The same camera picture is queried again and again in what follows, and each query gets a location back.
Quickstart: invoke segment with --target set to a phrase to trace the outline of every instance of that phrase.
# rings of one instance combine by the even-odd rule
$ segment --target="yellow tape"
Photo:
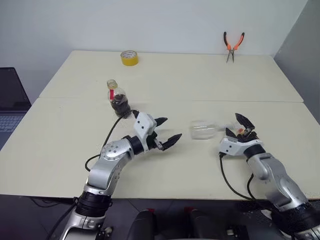
[[[136,51],[123,51],[120,56],[122,63],[126,66],[134,66],[138,63],[138,54]]]

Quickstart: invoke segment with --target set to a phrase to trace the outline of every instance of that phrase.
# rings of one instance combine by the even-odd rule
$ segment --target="bottle cap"
[[[110,79],[106,82],[107,86],[108,86],[108,89],[115,89],[118,87],[118,84],[115,80],[113,79]]]

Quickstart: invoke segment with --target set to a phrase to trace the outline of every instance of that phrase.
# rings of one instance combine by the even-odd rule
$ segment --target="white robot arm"
[[[98,161],[91,168],[77,206],[72,210],[60,240],[85,235],[86,239],[104,239],[102,224],[106,211],[112,205],[111,196],[116,188],[120,173],[135,155],[158,148],[162,151],[173,146],[182,136],[177,134],[166,142],[158,141],[155,128],[167,118],[153,119],[147,113],[132,111],[136,121],[137,136],[125,136],[103,146]]]
[[[220,156],[246,156],[265,197],[275,207],[272,220],[280,230],[299,240],[319,240],[320,213],[287,175],[284,165],[264,150],[262,141],[253,131],[255,126],[243,115],[236,113],[235,116],[245,131],[235,135],[227,128],[220,142]]]

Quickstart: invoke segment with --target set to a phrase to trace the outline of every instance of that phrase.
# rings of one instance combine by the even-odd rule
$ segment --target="plastic bottle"
[[[224,132],[226,128],[238,132],[241,125],[237,122],[218,124],[215,121],[197,120],[191,122],[190,134],[192,139],[207,140],[213,138],[217,132]]]
[[[131,113],[131,108],[128,103],[126,92],[122,88],[118,87],[117,82],[113,79],[108,80],[106,84],[109,89],[108,99],[115,111],[115,114],[118,117],[127,118]]]

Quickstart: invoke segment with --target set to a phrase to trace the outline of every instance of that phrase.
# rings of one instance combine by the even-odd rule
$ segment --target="orange pliers handle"
[[[238,50],[238,47],[240,46],[240,44],[241,44],[242,41],[244,40],[244,37],[245,37],[245,33],[243,32],[243,33],[241,34],[240,40],[239,40],[238,43],[233,47],[233,50]],[[231,45],[228,43],[228,40],[227,40],[227,32],[226,32],[226,31],[223,33],[223,41],[224,41],[224,44],[226,45],[226,48],[230,51],[230,50],[231,50]]]

